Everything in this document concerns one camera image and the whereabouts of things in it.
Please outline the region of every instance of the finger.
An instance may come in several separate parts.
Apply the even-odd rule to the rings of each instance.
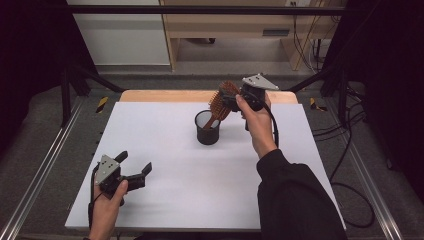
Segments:
[[[265,103],[271,108],[271,100],[269,99],[268,93],[265,92]]]
[[[93,197],[97,197],[97,196],[99,196],[99,194],[102,193],[100,186],[96,184],[96,175],[94,175],[94,182],[93,182],[93,186],[94,186],[94,188],[93,188],[94,196]]]
[[[240,110],[243,112],[243,115],[246,119],[249,119],[254,116],[254,111],[250,108],[249,104],[244,100],[244,98],[240,95],[236,95],[237,105]]]
[[[113,195],[111,201],[117,205],[119,205],[121,203],[122,198],[124,197],[124,195],[127,193],[127,189],[128,189],[128,181],[127,180],[123,180],[118,188],[116,189],[115,194]]]

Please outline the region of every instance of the aluminum rail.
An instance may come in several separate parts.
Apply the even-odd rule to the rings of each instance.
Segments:
[[[221,14],[345,16],[367,13],[345,7],[262,7],[262,6],[151,6],[151,5],[45,5],[47,10],[75,14]]]

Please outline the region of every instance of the black sleeve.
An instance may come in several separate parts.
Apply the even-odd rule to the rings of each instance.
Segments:
[[[280,149],[257,164],[262,238],[347,239],[333,201],[305,164],[289,163]]]

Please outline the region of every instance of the white tabletop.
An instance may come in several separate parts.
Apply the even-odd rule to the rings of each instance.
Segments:
[[[149,162],[146,187],[129,192],[117,228],[140,231],[258,231],[258,157],[240,112],[221,123],[210,146],[196,139],[195,115],[206,103],[116,103],[65,226],[87,230],[92,169],[103,154],[128,151],[125,176]],[[292,163],[309,165],[330,198],[334,194],[300,104],[273,104],[280,148]]]

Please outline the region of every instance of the brown bristles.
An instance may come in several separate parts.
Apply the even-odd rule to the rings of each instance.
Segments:
[[[231,94],[234,96],[236,94],[240,94],[240,90],[231,81],[222,82],[219,85],[219,89],[224,91],[226,94]],[[221,95],[219,94],[219,91],[213,94],[212,98],[209,100],[209,105],[212,116],[203,127],[204,129],[209,129],[215,120],[223,121],[231,112],[231,109],[224,107],[224,103],[222,101]]]

